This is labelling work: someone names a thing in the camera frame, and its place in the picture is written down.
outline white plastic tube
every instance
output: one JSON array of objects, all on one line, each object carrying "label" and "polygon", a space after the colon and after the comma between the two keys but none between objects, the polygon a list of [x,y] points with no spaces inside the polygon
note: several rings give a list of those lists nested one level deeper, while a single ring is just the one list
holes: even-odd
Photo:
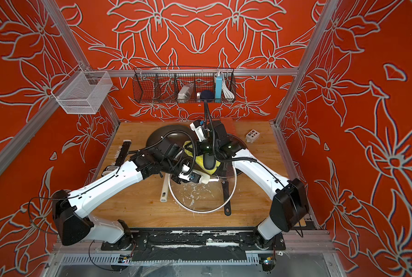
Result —
[{"label": "white plastic tube", "polygon": [[169,193],[169,174],[164,174],[163,189],[160,194],[160,202],[167,202],[167,194]]}]

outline black wire basket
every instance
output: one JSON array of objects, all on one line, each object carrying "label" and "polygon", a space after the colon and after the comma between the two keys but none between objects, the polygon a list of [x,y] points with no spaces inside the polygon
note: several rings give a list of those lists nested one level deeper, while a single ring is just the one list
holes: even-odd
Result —
[{"label": "black wire basket", "polygon": [[[203,102],[198,93],[209,90],[214,93],[214,74],[221,71],[226,88],[234,95],[226,98],[221,92],[221,98],[210,98],[208,102],[232,103],[235,100],[235,77],[232,68],[177,66],[172,69],[157,69],[155,67],[134,68],[133,90],[134,100],[138,103],[197,103]],[[192,84],[194,90],[189,99],[179,99],[178,94],[185,85]]]}]

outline wooden board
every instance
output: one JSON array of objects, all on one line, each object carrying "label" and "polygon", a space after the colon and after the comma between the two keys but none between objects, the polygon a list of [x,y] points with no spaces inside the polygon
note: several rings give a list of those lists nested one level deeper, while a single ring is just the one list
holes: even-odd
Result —
[{"label": "wooden board", "polygon": [[[132,140],[130,150],[143,148],[154,130],[169,124],[187,125],[168,121],[121,123],[102,169],[115,161],[115,152],[123,140]],[[237,121],[235,128],[238,137],[243,140],[251,129],[259,131],[260,137],[254,143],[248,143],[248,149],[278,174],[287,176],[269,122]],[[93,214],[109,220],[122,219],[131,228],[256,226],[268,216],[271,207],[271,200],[265,192],[245,174],[237,178],[236,191],[231,199],[231,216],[226,216],[223,209],[209,214],[194,214],[181,208],[170,194],[167,202],[160,202],[162,186],[163,179],[158,175],[151,176],[111,197],[99,205]]]}]

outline sponge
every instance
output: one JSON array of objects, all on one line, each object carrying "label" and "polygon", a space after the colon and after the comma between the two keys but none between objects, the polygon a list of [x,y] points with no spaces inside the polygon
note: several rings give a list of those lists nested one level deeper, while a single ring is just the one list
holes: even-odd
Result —
[{"label": "sponge", "polygon": [[[189,144],[189,143],[191,143],[191,141],[186,141],[185,143],[184,143],[184,145],[183,145],[183,147],[185,147],[187,144]],[[190,156],[190,157],[192,157],[192,152],[191,151],[189,151],[189,150],[187,150],[187,149],[184,149],[184,152],[186,152],[186,154],[188,155],[188,156]],[[219,161],[215,161],[215,166],[214,166],[214,168],[213,169],[211,169],[211,170],[208,170],[208,169],[206,169],[205,167],[204,167],[204,164],[203,164],[203,155],[199,155],[199,156],[197,156],[197,157],[195,157],[195,162],[204,170],[204,172],[206,172],[207,174],[209,174],[209,175],[212,175],[212,174],[214,174],[214,172],[217,170],[217,168],[220,166],[220,162]]]}]

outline orange floral wallpaper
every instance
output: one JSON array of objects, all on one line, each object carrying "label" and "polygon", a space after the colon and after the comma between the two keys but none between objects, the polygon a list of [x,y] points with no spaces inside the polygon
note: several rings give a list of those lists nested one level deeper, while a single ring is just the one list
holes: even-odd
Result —
[{"label": "orange floral wallpaper", "polygon": [[75,66],[42,4],[0,0],[0,151]]},{"label": "orange floral wallpaper", "polygon": [[[151,66],[292,68],[300,63],[322,0],[57,0],[93,69]],[[215,114],[270,120],[291,76],[238,78],[234,103]],[[116,78],[109,99],[124,121],[192,120],[198,104],[139,104],[132,80]]]},{"label": "orange floral wallpaper", "polygon": [[412,0],[342,0],[281,130],[349,276],[412,276]]},{"label": "orange floral wallpaper", "polygon": [[[31,120],[76,62],[37,0],[0,0],[0,151]],[[38,276],[56,236],[30,224],[34,196],[90,182],[113,124],[96,115],[58,108],[0,177],[0,276]],[[51,202],[34,201],[34,222],[54,231]]]}]

